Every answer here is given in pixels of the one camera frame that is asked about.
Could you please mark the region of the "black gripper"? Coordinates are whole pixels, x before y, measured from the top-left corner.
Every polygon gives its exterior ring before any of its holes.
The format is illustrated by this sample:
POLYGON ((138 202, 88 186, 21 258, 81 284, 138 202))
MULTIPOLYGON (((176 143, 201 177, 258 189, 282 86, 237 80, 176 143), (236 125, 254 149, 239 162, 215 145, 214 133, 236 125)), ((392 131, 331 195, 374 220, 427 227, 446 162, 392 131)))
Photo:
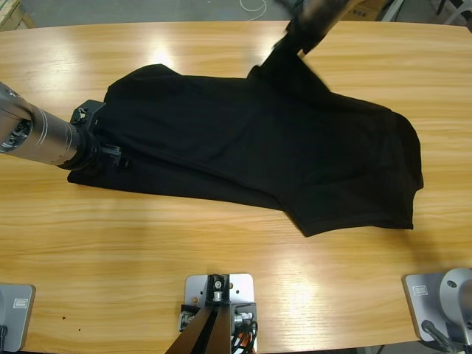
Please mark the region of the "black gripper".
POLYGON ((101 155, 106 154, 114 157, 114 169, 116 171, 127 170, 131 160, 122 156, 122 148, 100 142, 89 131, 79 131, 79 142, 76 154, 65 161, 59 168, 70 171, 81 171, 95 168, 101 155))
POLYGON ((329 11, 300 12, 287 26, 287 47, 294 52, 311 51, 326 36, 332 21, 329 11))

